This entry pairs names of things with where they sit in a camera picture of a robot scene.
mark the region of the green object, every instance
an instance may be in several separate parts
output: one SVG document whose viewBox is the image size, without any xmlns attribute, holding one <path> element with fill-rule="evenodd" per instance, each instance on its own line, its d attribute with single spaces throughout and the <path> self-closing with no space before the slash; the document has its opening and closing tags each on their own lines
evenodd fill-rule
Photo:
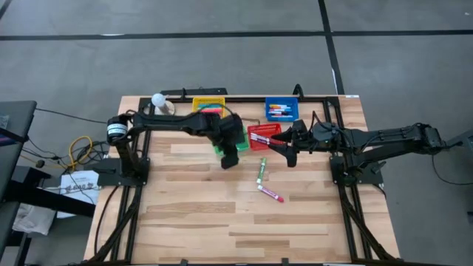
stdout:
<svg viewBox="0 0 473 266">
<path fill-rule="evenodd" d="M 266 158 L 263 158 L 261 161 L 261 168 L 259 170 L 258 179 L 256 180 L 258 184 L 261 184 L 263 182 L 263 174 L 265 173 L 265 167 L 266 167 Z"/>
<path fill-rule="evenodd" d="M 242 143 L 238 143 L 236 145 L 236 149 L 238 151 L 245 151 L 247 150 L 248 148 L 250 148 L 250 142 L 248 141 L 248 133 L 246 131 L 243 131 L 243 134 L 245 136 L 245 142 L 242 142 Z M 215 153 L 217 155 L 220 155 L 222 156 L 223 155 L 223 151 L 220 151 L 220 149 L 217 147 L 217 146 L 214 146 L 214 150 L 215 150 Z"/>
</svg>

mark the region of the gray floor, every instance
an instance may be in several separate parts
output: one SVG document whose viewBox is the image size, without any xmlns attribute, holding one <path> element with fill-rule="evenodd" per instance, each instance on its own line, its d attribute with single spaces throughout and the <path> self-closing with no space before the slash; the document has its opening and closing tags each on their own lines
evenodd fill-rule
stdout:
<svg viewBox="0 0 473 266">
<path fill-rule="evenodd" d="M 469 0 L 326 0 L 332 30 L 473 29 Z M 13 0 L 0 35 L 321 30 L 317 1 Z M 361 96 L 371 129 L 431 123 L 449 138 L 473 129 L 473 35 L 337 37 L 347 94 Z M 300 83 L 307 94 L 334 94 L 323 37 L 122 41 L 0 41 L 2 100 L 106 120 L 122 95 L 224 86 L 231 94 L 278 94 Z M 103 127 L 37 113 L 31 138 L 65 154 Z M 471 182 L 472 159 L 439 154 L 438 171 Z M 470 265 L 473 188 L 438 180 L 430 157 L 395 158 L 383 169 L 389 212 L 404 259 Z M 33 240 L 27 262 L 79 262 L 90 219 L 55 222 Z M 15 255 L 9 249 L 1 265 Z"/>
</svg>

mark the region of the wooden tabletop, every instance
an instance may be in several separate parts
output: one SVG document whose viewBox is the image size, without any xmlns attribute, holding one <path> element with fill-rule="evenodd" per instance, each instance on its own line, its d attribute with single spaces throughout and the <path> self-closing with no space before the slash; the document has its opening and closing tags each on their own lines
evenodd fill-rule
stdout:
<svg viewBox="0 0 473 266">
<path fill-rule="evenodd" d="M 137 109 L 139 99 L 123 97 L 119 113 Z M 347 128 L 367 130 L 359 98 L 340 96 L 340 104 Z M 175 106 L 177 115 L 191 111 L 190 103 Z M 227 106 L 241 117 L 266 123 L 264 103 Z M 323 119 L 321 103 L 299 104 L 299 117 L 307 125 L 312 110 Z M 282 123 L 282 130 L 290 125 Z M 111 156 L 117 156 L 114 149 Z M 269 263 L 283 257 L 290 262 L 350 262 L 329 156 L 301 153 L 297 166 L 288 168 L 285 158 L 274 151 L 248 150 L 240 153 L 239 165 L 223 170 L 207 138 L 152 132 L 152 167 L 141 198 L 132 263 L 178 263 L 181 259 L 190 263 Z M 262 157 L 268 159 L 263 185 L 284 197 L 284 203 L 257 190 Z M 368 228 L 389 253 L 398 256 L 383 194 L 372 185 L 360 185 L 359 190 Z M 93 256 L 98 218 L 111 191 L 100 192 L 85 259 Z M 106 210 L 99 246 L 115 228 L 120 197 L 121 188 Z M 362 257 L 359 232 L 353 227 Z M 125 247 L 126 237 L 122 237 L 119 258 L 124 257 Z"/>
</svg>

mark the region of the red basket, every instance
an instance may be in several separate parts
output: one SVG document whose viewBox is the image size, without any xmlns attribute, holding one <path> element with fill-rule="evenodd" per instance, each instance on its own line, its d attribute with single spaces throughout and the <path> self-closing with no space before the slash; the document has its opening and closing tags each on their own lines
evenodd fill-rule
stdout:
<svg viewBox="0 0 473 266">
<path fill-rule="evenodd" d="M 251 140 L 251 133 L 255 133 L 263 137 L 271 138 L 272 135 L 281 133 L 281 125 L 279 125 L 278 123 L 271 123 L 271 124 L 248 127 L 248 139 L 250 140 L 250 148 L 254 151 L 269 149 L 268 145 Z M 274 143 L 283 144 L 282 141 L 278 141 L 278 140 L 275 140 Z"/>
</svg>

